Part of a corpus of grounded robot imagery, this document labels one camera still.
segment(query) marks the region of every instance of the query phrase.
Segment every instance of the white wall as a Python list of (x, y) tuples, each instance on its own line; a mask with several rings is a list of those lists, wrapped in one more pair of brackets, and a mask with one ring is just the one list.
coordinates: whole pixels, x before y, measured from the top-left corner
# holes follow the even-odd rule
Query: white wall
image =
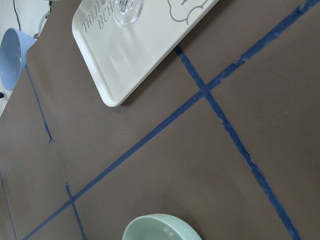
[[(15, 0), (15, 9), (19, 16), (21, 31), (33, 37), (38, 33), (43, 15), (49, 11), (49, 2), (47, 0)], [(8, 28), (19, 29), (13, 0), (0, 0), (1, 41)], [(12, 92), (5, 89), (2, 81), (0, 81), (0, 92), (4, 93), (4, 98), (0, 99), (1, 116)]]

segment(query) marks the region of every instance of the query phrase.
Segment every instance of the blue painter's tape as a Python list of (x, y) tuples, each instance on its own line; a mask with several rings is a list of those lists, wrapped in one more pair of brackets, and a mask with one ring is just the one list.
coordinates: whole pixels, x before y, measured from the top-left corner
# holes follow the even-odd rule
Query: blue painter's tape
[(298, 233), (298, 230), (294, 223), (292, 222), (289, 214), (286, 212), (285, 208), (283, 207), (280, 200), (277, 198), (276, 194), (274, 193), (272, 187), (268, 183), (267, 179), (261, 172), (259, 166), (252, 161), (250, 153), (247, 151), (245, 145), (242, 143), (240, 137), (238, 136), (237, 132), (233, 128), (230, 121), (227, 119), (226, 115), (224, 114), (223, 110), (216, 102), (214, 97), (211, 95), (208, 86), (204, 83), (201, 79), (200, 75), (197, 73), (196, 69), (192, 65), (191, 61), (188, 57), (184, 54), (183, 50), (180, 46), (177, 46), (175, 49), (176, 54), (181, 58), (183, 65), (186, 67), (190, 75), (193, 77), (194, 81), (200, 88), (201, 93), (206, 98), (207, 102), (213, 109), (216, 116), (221, 120), (224, 129), (229, 134), (231, 140), (235, 144), (236, 148), (240, 152), (241, 156), (245, 160), (245, 163), (248, 165), (249, 169), (253, 173), (255, 179), (260, 184), (262, 190), (268, 197), (269, 201), (271, 202), (272, 206), (274, 207), (275, 211), (277, 212), (278, 216), (282, 220), (283, 224), (285, 225), (286, 229), (288, 230), (289, 234), (291, 235), (293, 240), (301, 240), (301, 237)]
[(312, 7), (318, 4), (320, 0), (306, 0), (303, 8), (298, 6), (290, 15), (283, 19), (277, 26), (269, 31), (263, 38), (257, 41), (252, 47), (250, 47), (240, 58), (235, 62), (231, 63), (227, 68), (219, 73), (214, 79), (208, 84), (209, 90), (214, 89), (221, 81), (229, 77), (233, 72), (240, 68), (245, 62), (256, 55), (261, 49), (271, 43), (276, 37), (282, 32), (289, 28), (295, 21), (297, 21), (303, 14), (309, 11)]
[(4, 182), (2, 180), (1, 172), (0, 172), (0, 181), (1, 181), (2, 189), (3, 189), (4, 198), (5, 198), (5, 204), (6, 204), (6, 207), (8, 208), (8, 213), (9, 213), (9, 218), (10, 218), (10, 222), (11, 222), (11, 226), (12, 226), (12, 230), (13, 230), (13, 234), (14, 234), (14, 239), (18, 240), (17, 234), (16, 234), (16, 228), (15, 228), (14, 221), (12, 219), (11, 210), (10, 210), (10, 206), (9, 206), (9, 202), (8, 202), (8, 197), (7, 197)]
[(32, 86), (32, 89), (33, 89), (33, 92), (34, 92), (36, 102), (38, 103), (38, 106), (39, 106), (39, 110), (40, 110), (40, 113), (41, 113), (42, 121), (43, 121), (44, 128), (45, 128), (45, 132), (49, 136), (49, 143), (51, 143), (51, 141), (52, 141), (51, 133), (49, 131), (48, 124), (47, 124), (47, 121), (46, 121), (46, 118), (45, 118), (45, 114), (44, 114), (44, 111), (42, 110), (42, 107), (41, 107), (41, 104), (40, 104), (40, 101), (39, 101), (39, 97), (38, 97), (38, 94), (36, 92), (36, 89), (35, 89), (35, 86), (34, 86), (34, 83), (32, 81), (32, 78), (31, 78), (31, 75), (30, 75), (30, 72), (29, 72), (29, 69), (28, 69), (27, 65), (25, 65), (25, 69), (26, 69), (26, 73), (28, 74), (28, 77), (29, 77), (29, 80), (30, 80), (30, 83), (31, 83), (31, 86)]
[(86, 234), (85, 234), (85, 230), (84, 230), (84, 228), (83, 228), (83, 226), (81, 224), (80, 217), (79, 217), (79, 214), (78, 214), (74, 199), (72, 197), (71, 191), (69, 189), (68, 183), (65, 184), (65, 189), (66, 189), (66, 191), (68, 193), (68, 196), (70, 198), (70, 201), (71, 201), (71, 204), (72, 204), (72, 207), (73, 207), (73, 211), (74, 211), (76, 220), (78, 222), (78, 225), (79, 225), (79, 228), (80, 228), (80, 231), (81, 231), (82, 238), (83, 238), (83, 240), (87, 240), (87, 237), (86, 237)]

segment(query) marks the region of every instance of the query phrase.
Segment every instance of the light blue bowl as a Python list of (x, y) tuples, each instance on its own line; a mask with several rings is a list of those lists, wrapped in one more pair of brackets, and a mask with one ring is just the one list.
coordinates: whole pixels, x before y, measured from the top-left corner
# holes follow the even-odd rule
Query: light blue bowl
[(122, 240), (201, 240), (183, 220), (168, 214), (151, 214), (132, 220)]
[(36, 42), (28, 34), (9, 28), (0, 46), (0, 75), (5, 89), (12, 91), (26, 66), (26, 53)]

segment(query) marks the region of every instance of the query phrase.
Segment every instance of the glass base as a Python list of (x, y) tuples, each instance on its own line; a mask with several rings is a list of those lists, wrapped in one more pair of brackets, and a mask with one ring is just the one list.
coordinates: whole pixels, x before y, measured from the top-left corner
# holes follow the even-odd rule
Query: glass base
[(114, 19), (121, 27), (127, 27), (133, 24), (140, 16), (144, 0), (129, 0), (124, 11), (121, 11), (116, 5), (113, 8)]

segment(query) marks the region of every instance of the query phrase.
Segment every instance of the black cable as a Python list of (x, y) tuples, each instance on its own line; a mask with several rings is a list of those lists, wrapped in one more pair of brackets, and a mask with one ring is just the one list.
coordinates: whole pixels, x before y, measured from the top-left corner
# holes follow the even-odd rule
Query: black cable
[(15, 0), (13, 0), (13, 8), (14, 8), (14, 12), (15, 12), (15, 15), (16, 15), (16, 19), (17, 19), (18, 24), (19, 24), (19, 30), (21, 31), (21, 25), (20, 25), (20, 21), (19, 21), (18, 13), (17, 13), (17, 10), (16, 10), (16, 3), (15, 3)]
[(54, 1), (49, 1), (49, 8), (50, 8), (50, 13), (52, 11), (52, 8), (54, 7), (55, 2)]

